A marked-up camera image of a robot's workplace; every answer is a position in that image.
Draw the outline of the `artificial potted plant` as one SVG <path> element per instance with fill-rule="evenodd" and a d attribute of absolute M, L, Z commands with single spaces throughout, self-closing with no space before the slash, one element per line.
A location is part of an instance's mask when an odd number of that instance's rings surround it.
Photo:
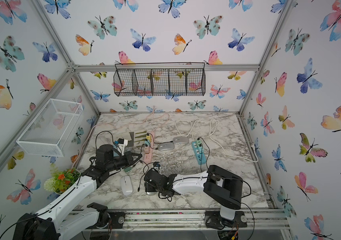
<path fill-rule="evenodd" d="M 61 171 L 55 164 L 50 165 L 50 174 L 51 177 L 44 182 L 44 189 L 58 195 L 68 190 L 81 176 L 74 168 Z"/>

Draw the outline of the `silver mouse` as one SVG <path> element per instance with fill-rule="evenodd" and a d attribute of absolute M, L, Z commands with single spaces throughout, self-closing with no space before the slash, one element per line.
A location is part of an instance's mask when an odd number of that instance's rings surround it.
<path fill-rule="evenodd" d="M 159 151 L 168 151 L 168 150 L 173 150 L 173 149 L 174 149 L 174 144 L 172 142 L 161 143 L 157 146 L 157 150 Z"/>
<path fill-rule="evenodd" d="M 173 138 L 172 142 L 175 145 L 178 145 L 178 144 L 188 144 L 189 143 L 189 138 L 188 137 L 183 137 L 183 136 L 177 136 L 177 137 Z"/>
<path fill-rule="evenodd" d="M 147 193 L 148 196 L 154 196 L 157 194 L 157 190 L 153 188 L 147 188 L 145 189 L 145 192 Z"/>

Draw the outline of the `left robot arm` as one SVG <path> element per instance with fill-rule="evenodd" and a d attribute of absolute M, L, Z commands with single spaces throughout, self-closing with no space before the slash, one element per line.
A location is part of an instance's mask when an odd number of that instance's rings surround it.
<path fill-rule="evenodd" d="M 134 166 L 141 153 L 120 152 L 112 145 L 102 145 L 90 158 L 90 166 L 63 194 L 35 214 L 24 214 L 15 223 L 15 240 L 70 240 L 87 228 L 112 228 L 112 217 L 104 205 L 91 203 L 80 213 L 72 210 L 119 170 Z"/>

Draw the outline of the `black charging cable white mouse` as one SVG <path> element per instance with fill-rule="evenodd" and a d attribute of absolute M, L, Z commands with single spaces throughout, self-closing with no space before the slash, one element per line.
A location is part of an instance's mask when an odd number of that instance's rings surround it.
<path fill-rule="evenodd" d="M 153 166 L 154 162 L 149 162 L 149 163 L 146 163 L 145 166 L 143 167 L 142 169 L 142 175 L 139 179 L 139 183 L 138 183 L 138 187 L 137 187 L 137 191 L 139 192 L 140 191 L 140 187 L 141 187 L 141 182 L 142 182 L 142 179 L 143 177 L 146 175 L 146 173 L 149 171 L 149 166 L 152 165 Z"/>

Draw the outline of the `yellow green charger plug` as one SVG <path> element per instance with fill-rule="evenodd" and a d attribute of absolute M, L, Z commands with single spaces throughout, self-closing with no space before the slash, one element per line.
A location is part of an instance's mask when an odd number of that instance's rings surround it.
<path fill-rule="evenodd" d="M 148 134 L 146 134 L 146 140 L 148 141 L 148 142 L 151 142 L 151 135 L 148 133 Z"/>

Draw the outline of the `white mesh wall basket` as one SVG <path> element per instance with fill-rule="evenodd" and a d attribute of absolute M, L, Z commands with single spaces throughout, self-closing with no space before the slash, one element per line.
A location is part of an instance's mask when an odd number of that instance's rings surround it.
<path fill-rule="evenodd" d="M 83 110 L 82 103 L 49 99 L 16 143 L 30 155 L 63 157 L 64 146 L 74 135 Z"/>

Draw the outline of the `white wireless mouse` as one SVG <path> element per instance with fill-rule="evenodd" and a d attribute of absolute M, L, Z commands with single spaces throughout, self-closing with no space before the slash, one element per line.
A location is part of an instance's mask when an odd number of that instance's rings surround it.
<path fill-rule="evenodd" d="M 124 196 L 129 196 L 133 193 L 133 186 L 130 176 L 123 176 L 120 178 L 121 191 Z"/>

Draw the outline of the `teal power strip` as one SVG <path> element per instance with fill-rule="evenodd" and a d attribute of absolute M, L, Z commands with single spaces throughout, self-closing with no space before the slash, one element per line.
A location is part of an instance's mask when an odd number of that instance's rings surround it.
<path fill-rule="evenodd" d="M 194 151 L 197 163 L 202 166 L 206 164 L 206 156 L 204 153 L 204 147 L 200 138 L 192 142 L 192 149 Z"/>

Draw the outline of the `green charger plug front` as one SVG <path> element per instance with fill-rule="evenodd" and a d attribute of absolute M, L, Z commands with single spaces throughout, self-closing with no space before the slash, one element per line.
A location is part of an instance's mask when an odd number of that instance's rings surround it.
<path fill-rule="evenodd" d="M 132 170 L 132 167 L 126 167 L 126 168 L 124 168 L 123 170 L 124 170 L 125 173 L 128 173 L 129 171 Z"/>

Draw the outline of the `pink power strip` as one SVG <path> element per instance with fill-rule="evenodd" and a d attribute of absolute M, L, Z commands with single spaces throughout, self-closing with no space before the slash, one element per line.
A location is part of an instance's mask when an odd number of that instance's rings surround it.
<path fill-rule="evenodd" d="M 144 163 L 152 162 L 152 154 L 155 150 L 153 134 L 152 133 L 149 133 L 149 134 L 151 135 L 151 142 L 148 142 L 146 140 L 146 137 L 144 140 L 144 158 L 143 158 Z"/>

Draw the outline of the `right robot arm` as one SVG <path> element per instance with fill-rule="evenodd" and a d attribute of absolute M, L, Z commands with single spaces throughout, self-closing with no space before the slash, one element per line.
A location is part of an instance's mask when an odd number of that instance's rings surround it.
<path fill-rule="evenodd" d="M 143 179 L 147 193 L 158 193 L 168 200 L 174 195 L 204 192 L 221 205 L 220 216 L 227 221 L 233 221 L 235 212 L 241 209 L 244 180 L 217 165 L 199 174 L 168 177 L 151 168 Z"/>

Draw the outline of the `aluminium front rail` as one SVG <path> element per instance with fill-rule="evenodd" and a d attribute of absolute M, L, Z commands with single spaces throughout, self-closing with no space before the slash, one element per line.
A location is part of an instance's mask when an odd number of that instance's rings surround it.
<path fill-rule="evenodd" d="M 289 230 L 282 210 L 241 209 L 225 219 L 218 209 L 108 211 L 113 231 Z"/>

